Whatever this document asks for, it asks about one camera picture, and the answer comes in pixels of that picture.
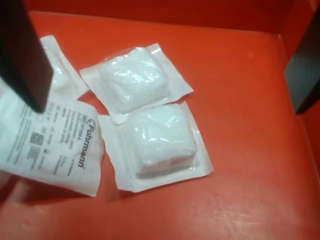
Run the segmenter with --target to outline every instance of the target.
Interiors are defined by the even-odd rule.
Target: white paper label
[[[11,91],[0,114],[1,170],[96,195],[104,149],[94,107],[51,96],[39,114]]]

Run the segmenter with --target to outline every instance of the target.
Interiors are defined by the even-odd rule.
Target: red surface
[[[293,7],[285,16],[280,34],[289,59],[296,51],[318,3],[318,0],[295,0]]]
[[[320,173],[320,101],[303,114],[303,121],[312,146],[318,173]]]
[[[24,0],[24,2],[29,10],[44,12],[278,33],[279,26],[295,0]]]
[[[138,194],[118,191],[105,154],[96,198],[13,179],[1,192],[1,240],[318,240],[320,190],[290,103],[277,35],[32,13],[76,70],[158,42],[193,87],[185,97],[213,174]],[[106,109],[90,92],[82,99]]]

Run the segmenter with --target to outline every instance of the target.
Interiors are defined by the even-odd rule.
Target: fuhrmann logo
[[[81,152],[79,163],[78,163],[78,167],[80,168],[83,168],[85,165],[86,154],[88,151],[89,143],[90,143],[90,140],[92,139],[92,134],[96,129],[96,122],[92,118],[90,118],[86,122],[86,124],[89,126],[89,129],[86,131],[85,140],[84,140],[82,152]]]

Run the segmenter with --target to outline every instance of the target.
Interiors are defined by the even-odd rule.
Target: sterile gauze pack
[[[104,147],[93,106],[51,94],[36,113],[10,89],[0,114],[0,170],[97,194]]]
[[[213,171],[186,102],[142,109],[123,124],[98,120],[118,189],[140,192]]]
[[[141,108],[175,102],[193,91],[157,43],[109,56],[80,74],[117,124]]]
[[[40,42],[53,69],[50,92],[75,100],[80,98],[89,88],[67,60],[55,37],[44,36]]]

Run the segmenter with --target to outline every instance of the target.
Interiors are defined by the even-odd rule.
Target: black object
[[[320,98],[320,7],[285,69],[291,102],[303,114]]]
[[[21,0],[0,0],[0,75],[35,111],[45,110],[53,70]]]

